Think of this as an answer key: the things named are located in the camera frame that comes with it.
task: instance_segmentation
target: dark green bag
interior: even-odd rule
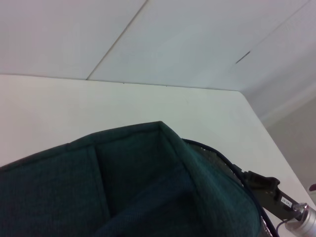
[[[0,236],[257,237],[225,166],[162,122],[94,133],[0,168]]]

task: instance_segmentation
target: white surface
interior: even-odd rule
[[[226,72],[307,0],[149,0],[91,80],[238,90]]]
[[[315,12],[310,1],[223,78],[240,83],[265,127],[316,96]]]
[[[316,99],[267,128],[307,189],[316,183]]]
[[[1,1],[0,73],[86,79],[144,1]]]
[[[92,132],[161,120],[243,170],[278,178],[285,193],[315,208],[239,92],[0,76],[0,111],[0,165]]]

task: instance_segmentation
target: gray wall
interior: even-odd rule
[[[316,98],[267,131],[303,186],[316,183]]]

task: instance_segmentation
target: label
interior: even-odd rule
[[[287,200],[285,197],[281,198],[281,202],[283,202],[285,205],[292,207],[292,204],[289,200]]]

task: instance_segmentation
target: metal cylinder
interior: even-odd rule
[[[307,205],[302,220],[291,220],[285,227],[297,237],[316,237],[316,211]]]

